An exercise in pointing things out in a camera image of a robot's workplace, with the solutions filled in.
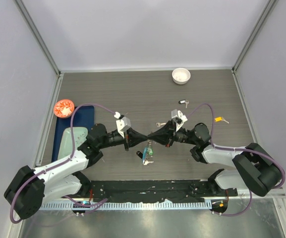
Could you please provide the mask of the bare silver key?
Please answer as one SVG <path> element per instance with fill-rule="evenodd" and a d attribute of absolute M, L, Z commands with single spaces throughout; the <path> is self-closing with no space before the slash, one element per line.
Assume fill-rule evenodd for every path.
<path fill-rule="evenodd" d="M 161 127 L 162 125 L 165 125 L 165 124 L 166 124 L 166 122 L 163 122 L 163 123 L 157 122 L 157 123 L 156 123 L 156 126 L 157 126 L 157 127 Z"/>

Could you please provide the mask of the key with green tag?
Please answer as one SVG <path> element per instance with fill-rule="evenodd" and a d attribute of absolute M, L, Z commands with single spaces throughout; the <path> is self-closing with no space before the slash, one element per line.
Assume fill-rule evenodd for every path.
<path fill-rule="evenodd" d="M 148 155 L 150 155 L 150 156 L 153 155 L 154 152 L 153 152 L 153 149 L 151 146 L 148 147 L 147 152 L 148 152 Z"/>

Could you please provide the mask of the large keyring with small rings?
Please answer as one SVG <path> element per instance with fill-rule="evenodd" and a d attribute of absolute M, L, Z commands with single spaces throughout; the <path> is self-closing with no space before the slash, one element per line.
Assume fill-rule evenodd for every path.
<path fill-rule="evenodd" d="M 152 159 L 153 159 L 153 155 L 150 156 L 150 155 L 148 155 L 148 152 L 147 152 L 147 149 L 148 149 L 149 146 L 152 147 L 152 140 L 147 140 L 147 145 L 146 145 L 146 147 L 144 148 L 144 151 L 143 151 L 143 159 L 142 159 L 142 164 L 143 164 L 143 165 L 152 164 L 152 163 L 154 162 L 154 161 L 152 160 Z"/>

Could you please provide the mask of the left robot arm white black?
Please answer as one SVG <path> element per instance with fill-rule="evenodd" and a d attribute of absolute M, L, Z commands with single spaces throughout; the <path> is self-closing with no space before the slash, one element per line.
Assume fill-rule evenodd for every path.
<path fill-rule="evenodd" d="M 146 135 L 132 128 L 125 132 L 107 132 L 106 127 L 99 123 L 89 130 L 86 140 L 71 155 L 39 168 L 21 167 L 4 192 L 10 204 L 11 222 L 18 222 L 14 213 L 25 220 L 54 199 L 73 194 L 86 197 L 90 186 L 77 174 L 97 163 L 103 157 L 102 149 L 118 145 L 129 149 L 146 140 Z"/>

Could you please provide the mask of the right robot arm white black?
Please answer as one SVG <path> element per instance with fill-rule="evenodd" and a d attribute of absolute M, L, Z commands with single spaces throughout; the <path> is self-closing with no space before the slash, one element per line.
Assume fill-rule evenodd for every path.
<path fill-rule="evenodd" d="M 195 161 L 231 167 L 230 171 L 216 172 L 208 183 L 208 190 L 214 196 L 221 195 L 229 188 L 240 188 L 264 197 L 285 181 L 283 169 L 259 144 L 250 143 L 246 147 L 213 144 L 210 132 L 203 123 L 188 130 L 170 120 L 147 137 L 166 147 L 171 147 L 175 142 L 193 145 L 190 153 Z"/>

